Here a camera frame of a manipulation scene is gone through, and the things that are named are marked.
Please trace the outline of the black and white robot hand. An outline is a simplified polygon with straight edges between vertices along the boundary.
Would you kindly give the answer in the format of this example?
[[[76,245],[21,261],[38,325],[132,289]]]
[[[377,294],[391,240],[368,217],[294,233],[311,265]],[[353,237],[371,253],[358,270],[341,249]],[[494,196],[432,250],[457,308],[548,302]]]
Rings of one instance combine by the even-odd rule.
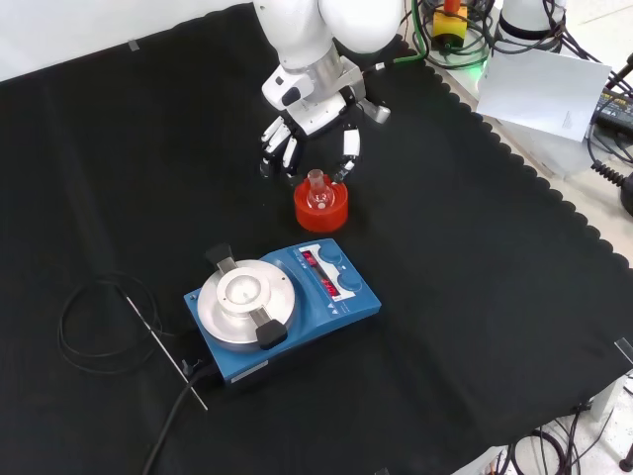
[[[304,144],[337,126],[349,109],[366,103],[360,67],[346,57],[330,70],[277,67],[262,86],[278,116],[260,136],[260,173],[275,171],[295,186]]]

